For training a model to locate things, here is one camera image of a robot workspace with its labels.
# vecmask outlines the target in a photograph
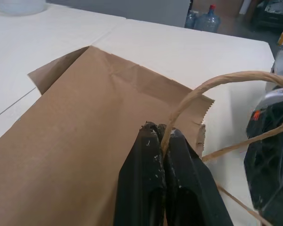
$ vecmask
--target brown paper bag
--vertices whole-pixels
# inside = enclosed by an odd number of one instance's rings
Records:
[[[0,138],[0,226],[111,225],[139,128],[167,123],[190,92],[95,47],[65,59],[32,73],[44,95]],[[197,98],[176,122],[193,148],[211,104]]]

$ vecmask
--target water bottle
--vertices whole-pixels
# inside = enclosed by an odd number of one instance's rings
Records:
[[[185,20],[185,28],[193,29],[197,20],[197,11],[190,10]]]
[[[42,12],[45,10],[45,0],[0,0],[0,12],[23,16]]]
[[[197,19],[195,24],[196,30],[217,33],[221,20],[220,17],[214,15],[215,8],[215,5],[210,5],[208,13],[201,15]]]

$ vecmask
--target white container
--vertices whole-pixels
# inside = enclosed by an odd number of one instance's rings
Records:
[[[0,0],[0,12],[12,16],[40,13],[45,7],[46,0]]]

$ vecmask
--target white tabletop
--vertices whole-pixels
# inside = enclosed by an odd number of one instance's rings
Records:
[[[35,88],[29,72],[91,45],[124,20],[57,5],[31,16],[0,15],[0,113]]]
[[[191,89],[215,76],[238,71],[269,72],[274,58],[266,42],[126,20],[94,46],[133,61]],[[251,111],[265,93],[265,82],[240,82],[205,93],[216,100],[205,116],[204,154],[247,139]],[[208,163],[214,178],[252,207],[243,159],[246,148]],[[257,225],[253,216],[224,197],[235,226]]]
[[[67,16],[70,18],[61,19],[60,16],[51,15],[50,10],[67,12]],[[269,45],[262,41],[142,21],[122,20],[119,17],[112,17],[113,19],[111,19],[107,15],[57,6],[52,6],[48,12],[43,12],[43,14],[45,13],[51,19],[43,18],[43,20],[48,21],[48,23],[43,24],[48,29],[43,28],[43,31],[47,31],[46,34],[39,32],[42,38],[38,38],[39,35],[32,36],[31,34],[31,29],[34,29],[35,23],[38,23],[37,20],[26,22],[21,17],[18,18],[18,20],[22,20],[22,22],[19,22],[21,24],[20,31],[26,33],[29,38],[25,37],[25,41],[22,41],[21,38],[13,40],[4,50],[5,54],[0,55],[0,64],[4,65],[4,69],[0,66],[0,102],[12,103],[17,101],[34,88],[34,85],[24,74],[63,54],[86,46],[88,42],[89,44],[93,42],[94,46],[106,52],[147,67],[191,89],[196,88],[207,79],[224,73],[244,70],[270,71],[274,61]],[[75,16],[69,16],[70,14],[80,17],[76,24],[72,22]],[[103,23],[98,25],[96,22],[93,23],[99,18],[102,19]],[[52,22],[52,20],[58,22],[49,24],[49,21]],[[79,22],[82,22],[80,26],[84,27],[84,32],[77,27]],[[11,24],[11,22],[9,22],[9,25],[6,23],[6,29],[13,30],[15,36],[18,37],[17,29],[11,28]],[[108,25],[111,25],[109,29],[114,27],[109,33],[107,33]],[[101,38],[95,37],[92,30],[94,32],[100,31],[96,33],[100,33]],[[55,37],[60,37],[63,44],[59,44],[60,41],[56,41]],[[17,46],[21,46],[21,49],[23,48],[25,51],[19,53]],[[4,57],[6,54],[10,54],[11,58],[6,59]],[[32,63],[23,64],[23,59]],[[6,83],[7,87],[10,88],[5,97],[3,94],[8,88],[4,88],[3,85],[6,85]],[[208,97],[216,100],[204,120],[207,126],[205,153],[246,139],[245,128],[251,110],[262,97],[264,90],[265,82],[253,81],[223,85],[205,93]],[[39,96],[37,90],[33,90],[0,115],[0,118],[8,117],[9,112],[15,112],[14,117],[2,127],[0,133],[3,134],[4,130],[6,131],[9,128],[7,124],[11,126],[13,121],[19,118]],[[243,155],[237,150],[210,162],[208,166],[216,180],[251,207],[243,168]],[[257,225],[254,218],[232,200],[224,198],[224,201],[235,226]]]

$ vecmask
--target twisted paper handle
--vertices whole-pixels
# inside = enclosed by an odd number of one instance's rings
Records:
[[[275,74],[271,74],[268,72],[260,72],[260,71],[246,71],[246,72],[236,72],[231,74],[225,74],[220,75],[215,78],[212,78],[210,80],[207,80],[206,82],[202,83],[200,86],[198,86],[196,89],[194,89],[192,92],[190,92],[179,104],[179,106],[176,108],[176,110],[170,115],[169,123],[166,127],[165,134],[161,141],[161,149],[163,153],[163,157],[166,155],[166,150],[169,145],[169,139],[171,136],[172,128],[175,125],[175,122],[179,115],[193,102],[194,99],[201,96],[204,92],[208,91],[209,89],[216,87],[221,84],[227,84],[230,82],[241,82],[241,81],[269,81],[273,82],[281,87],[283,87],[283,76],[278,76]],[[276,129],[270,130],[264,134],[261,134],[257,137],[253,137],[252,139],[248,139],[246,141],[243,141],[239,144],[220,149],[219,151],[213,152],[209,155],[206,155],[202,158],[203,161],[208,161],[213,158],[219,157],[225,153],[228,153],[234,149],[237,149],[238,147],[248,145],[250,143],[253,143],[258,140],[262,140],[267,137],[274,136],[278,133],[283,132],[283,124],[279,126]]]

